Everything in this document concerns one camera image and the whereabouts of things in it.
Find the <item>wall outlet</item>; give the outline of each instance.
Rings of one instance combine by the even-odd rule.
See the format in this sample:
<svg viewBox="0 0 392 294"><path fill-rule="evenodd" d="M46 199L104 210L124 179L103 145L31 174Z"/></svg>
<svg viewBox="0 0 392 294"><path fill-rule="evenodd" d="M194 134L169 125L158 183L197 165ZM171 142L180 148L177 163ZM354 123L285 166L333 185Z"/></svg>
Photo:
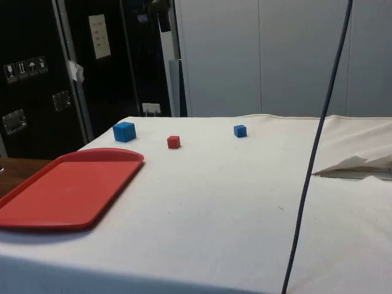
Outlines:
<svg viewBox="0 0 392 294"><path fill-rule="evenodd" d="M144 113L160 113L160 104L159 103L143 103L143 112Z"/></svg>

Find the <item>white panel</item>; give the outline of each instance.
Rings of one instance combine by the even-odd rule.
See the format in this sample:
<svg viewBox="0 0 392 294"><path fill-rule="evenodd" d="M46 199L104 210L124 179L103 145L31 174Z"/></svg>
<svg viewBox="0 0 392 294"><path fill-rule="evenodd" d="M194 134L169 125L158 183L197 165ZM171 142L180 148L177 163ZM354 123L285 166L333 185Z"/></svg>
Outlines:
<svg viewBox="0 0 392 294"><path fill-rule="evenodd" d="M392 1L356 0L347 113L392 116Z"/></svg>
<svg viewBox="0 0 392 294"><path fill-rule="evenodd" d="M346 0L260 0L264 113L320 116L346 7ZM350 27L331 114L345 114L349 47Z"/></svg>
<svg viewBox="0 0 392 294"><path fill-rule="evenodd" d="M173 33L171 31L169 32L160 31L160 43L162 45L162 53L164 55L167 92L170 101L170 112L171 112L171 116L174 116L175 108L174 108L174 101L173 101L172 78L170 76L170 66L169 66L169 61L175 58L174 46L173 46Z"/></svg>
<svg viewBox="0 0 392 294"><path fill-rule="evenodd" d="M261 112L258 0L176 0L189 116Z"/></svg>

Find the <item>black cable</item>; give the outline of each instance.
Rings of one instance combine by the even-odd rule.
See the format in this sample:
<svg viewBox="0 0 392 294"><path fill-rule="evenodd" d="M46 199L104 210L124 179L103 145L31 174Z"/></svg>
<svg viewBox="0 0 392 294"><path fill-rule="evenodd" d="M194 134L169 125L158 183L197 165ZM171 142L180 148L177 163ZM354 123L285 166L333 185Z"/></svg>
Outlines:
<svg viewBox="0 0 392 294"><path fill-rule="evenodd" d="M347 28L349 26L349 20L350 20L352 7L353 7L353 0L349 0L349 3L347 4L347 9L346 9L346 12L345 12L345 18L344 18L344 24L343 24L343 30L342 30L342 34L341 34L341 39L340 39L340 42L339 42L339 48L337 49L336 56L335 56L335 61L334 61L333 69L332 69L330 85L328 87L328 92L326 94L324 108L323 108L323 112L322 112L321 117L320 117L320 122L318 124L316 136L314 138L311 158L309 160L309 166L307 167L305 183L304 183L304 187L303 187L302 195L301 195L300 207L298 208L298 216L297 216L297 219L296 219L293 247L292 247L292 251L290 253L290 258L288 260L286 276L284 278L284 283L283 283L283 287L282 287L282 294L286 294L287 286L288 286L288 280L290 279L290 273L292 272L292 268L293 268L293 262L294 262L296 246L298 244L298 237L300 235L302 214L303 214L303 211L304 211L304 205L305 205L305 199L306 199L306 194L307 194L307 188L309 187L309 181L311 180L311 175L312 175L312 170L313 170L313 165L314 165L314 159L316 157L317 147L319 146L320 136L321 136L321 132L323 130L326 113L328 112L328 107L330 106L333 86L335 84L335 78L336 78L336 73L337 73L337 67L339 66L339 61L341 59L343 45L344 45L344 40L345 40L345 35L347 33Z"/></svg>

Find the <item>red cube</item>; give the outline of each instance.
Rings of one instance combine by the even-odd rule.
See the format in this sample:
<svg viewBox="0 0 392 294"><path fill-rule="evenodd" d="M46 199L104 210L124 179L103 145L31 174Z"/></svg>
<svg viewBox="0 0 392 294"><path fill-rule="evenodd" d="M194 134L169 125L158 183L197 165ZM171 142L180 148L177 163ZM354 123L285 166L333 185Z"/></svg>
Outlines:
<svg viewBox="0 0 392 294"><path fill-rule="evenodd" d="M179 136L170 136L167 138L167 146L169 149L178 149L181 144L179 143Z"/></svg>

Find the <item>blue cube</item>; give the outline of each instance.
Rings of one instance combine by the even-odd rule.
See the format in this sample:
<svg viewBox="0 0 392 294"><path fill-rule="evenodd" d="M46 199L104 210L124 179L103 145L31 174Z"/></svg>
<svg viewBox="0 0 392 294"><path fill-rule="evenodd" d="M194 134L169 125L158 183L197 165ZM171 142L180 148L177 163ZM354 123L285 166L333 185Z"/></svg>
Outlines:
<svg viewBox="0 0 392 294"><path fill-rule="evenodd" d="M234 127L234 134L238 138L246 137L246 126L240 124L239 126Z"/></svg>
<svg viewBox="0 0 392 294"><path fill-rule="evenodd" d="M131 122L121 122L113 126L115 140L119 142L129 142L136 138L135 124Z"/></svg>

